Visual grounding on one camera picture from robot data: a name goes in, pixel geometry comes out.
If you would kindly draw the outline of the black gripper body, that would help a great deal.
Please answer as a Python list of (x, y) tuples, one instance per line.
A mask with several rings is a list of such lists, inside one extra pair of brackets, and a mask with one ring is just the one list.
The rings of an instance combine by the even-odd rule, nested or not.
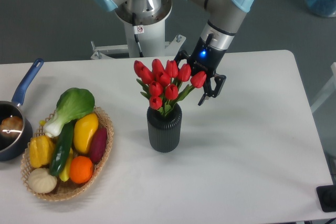
[(199, 38), (189, 58), (191, 76), (196, 75), (200, 71), (204, 71), (208, 78), (212, 78), (215, 75), (216, 69), (225, 54), (225, 50), (213, 47), (211, 45), (213, 38), (213, 36), (208, 36), (205, 41)]

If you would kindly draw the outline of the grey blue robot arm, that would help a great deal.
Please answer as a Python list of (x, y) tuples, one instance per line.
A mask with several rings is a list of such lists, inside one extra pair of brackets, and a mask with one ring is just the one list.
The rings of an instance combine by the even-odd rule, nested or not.
[[(123, 22), (127, 50), (131, 58), (158, 57), (167, 54), (165, 20), (172, 0), (94, 0), (106, 12), (115, 12)], [(209, 13), (209, 19), (192, 52), (178, 50), (176, 60), (186, 60), (192, 74), (205, 71), (203, 99), (218, 96), (226, 77), (216, 69), (254, 0), (187, 0)]]

